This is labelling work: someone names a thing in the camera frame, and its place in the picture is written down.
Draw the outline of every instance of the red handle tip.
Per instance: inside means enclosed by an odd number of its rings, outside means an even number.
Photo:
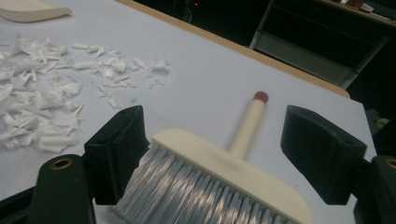
[[[263,103],[267,103],[268,102],[268,94],[263,92],[263,91],[258,91],[256,92],[256,94],[254,94],[254,99],[255,100],[261,100]]]

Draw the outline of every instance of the brush bristles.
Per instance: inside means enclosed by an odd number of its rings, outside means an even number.
[[[114,212],[134,224],[292,223],[159,146],[142,158]]]

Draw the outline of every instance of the brush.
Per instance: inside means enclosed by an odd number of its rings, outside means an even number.
[[[168,129],[153,136],[114,212],[129,223],[314,223],[304,199],[243,159],[268,95],[249,103],[229,152]]]

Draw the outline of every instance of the cabinet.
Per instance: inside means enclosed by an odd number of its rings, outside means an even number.
[[[331,1],[271,0],[250,47],[346,89],[393,37],[379,20]]]

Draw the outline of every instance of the table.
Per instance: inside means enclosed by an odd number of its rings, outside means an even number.
[[[134,57],[146,62],[154,57],[168,60],[173,84],[150,88],[148,71],[128,71],[137,88],[114,91],[120,107],[144,107],[148,139],[158,131],[178,127],[226,148],[248,101],[256,91],[266,91],[270,101],[247,161],[296,188],[306,199],[317,223],[354,223],[352,211],[356,199],[351,197],[347,206],[325,204],[287,160],[279,143],[286,106],[298,105],[316,111],[360,139],[368,146],[365,159],[370,160],[375,149],[360,103],[349,100],[344,91],[320,79],[137,3],[121,2],[134,8],[111,0],[52,0],[55,5],[71,7],[73,14],[35,23],[0,18],[0,40],[12,43],[20,34],[41,41],[50,38],[64,46],[73,42],[101,45],[120,49],[129,65]],[[2,46],[0,51],[9,48]],[[99,98],[92,84],[99,79],[89,71],[67,69],[59,73],[83,83],[76,97],[84,104],[83,122],[80,131],[72,132],[79,144],[61,153],[82,155],[83,143],[118,110]],[[2,145],[0,200],[32,187],[41,164],[56,156],[36,147],[10,150]],[[107,207],[95,206],[95,209],[98,223],[123,223]]]

